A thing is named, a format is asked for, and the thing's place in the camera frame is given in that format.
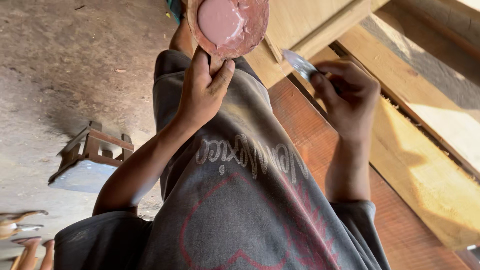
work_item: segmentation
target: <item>dark gray t-shirt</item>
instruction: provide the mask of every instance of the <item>dark gray t-shirt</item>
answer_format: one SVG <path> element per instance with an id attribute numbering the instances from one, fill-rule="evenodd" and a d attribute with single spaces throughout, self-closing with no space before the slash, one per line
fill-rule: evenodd
<path id="1" fill-rule="evenodd" d="M 184 72 L 157 79 L 157 129 Z M 111 212 L 55 237 L 55 269 L 390 269 L 370 201 L 330 204 L 272 113 L 236 70 L 217 116 L 170 160 L 153 222 Z"/>

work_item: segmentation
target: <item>small wooden stool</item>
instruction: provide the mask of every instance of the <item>small wooden stool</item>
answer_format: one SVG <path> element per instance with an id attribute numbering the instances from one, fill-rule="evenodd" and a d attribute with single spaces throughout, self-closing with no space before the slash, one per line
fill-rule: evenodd
<path id="1" fill-rule="evenodd" d="M 80 151 L 80 141 L 86 136 L 84 152 Z M 122 153 L 113 158 L 111 151 L 102 150 L 98 154 L 100 141 L 122 148 Z M 103 184 L 113 172 L 132 154 L 135 146 L 132 139 L 122 134 L 121 140 L 102 132 L 102 124 L 90 122 L 59 153 L 62 160 L 58 172 L 50 177 L 48 186 L 73 191 L 99 193 Z"/>

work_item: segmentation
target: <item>t-shirt sleeve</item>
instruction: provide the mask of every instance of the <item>t-shirt sleeve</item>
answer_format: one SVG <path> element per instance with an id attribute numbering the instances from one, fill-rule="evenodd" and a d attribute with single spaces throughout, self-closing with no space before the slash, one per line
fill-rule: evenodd
<path id="1" fill-rule="evenodd" d="M 135 265 L 151 230 L 151 221 L 116 211 L 93 216 L 55 236 L 55 269 L 125 269 Z"/>
<path id="2" fill-rule="evenodd" d="M 368 269 L 390 270 L 373 224 L 375 205 L 371 201 L 331 203 L 331 205 Z"/>

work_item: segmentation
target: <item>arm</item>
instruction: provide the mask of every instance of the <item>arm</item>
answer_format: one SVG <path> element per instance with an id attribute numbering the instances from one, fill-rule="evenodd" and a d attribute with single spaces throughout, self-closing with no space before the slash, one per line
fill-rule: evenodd
<path id="1" fill-rule="evenodd" d="M 354 58 L 316 66 L 331 73 L 312 76 L 316 94 L 325 103 L 328 120 L 339 134 L 325 189 L 330 202 L 370 200 L 369 156 L 379 82 Z M 333 85 L 340 89 L 337 94 Z"/>
<path id="2" fill-rule="evenodd" d="M 138 204 L 158 181 L 175 152 L 217 114 L 234 70 L 235 63 L 225 61 L 212 79 L 208 73 L 208 56 L 198 47 L 185 72 L 174 119 L 107 180 L 96 200 L 94 216 L 113 211 L 137 214 Z"/>

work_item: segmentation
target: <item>left hand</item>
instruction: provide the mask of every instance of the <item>left hand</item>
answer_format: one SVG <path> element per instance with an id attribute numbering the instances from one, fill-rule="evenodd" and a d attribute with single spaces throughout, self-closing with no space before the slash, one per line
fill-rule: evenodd
<path id="1" fill-rule="evenodd" d="M 176 120 L 195 131 L 212 120 L 220 110 L 234 71 L 235 62 L 227 60 L 212 78 L 209 74 L 208 54 L 198 46 L 190 67 L 185 71 Z"/>

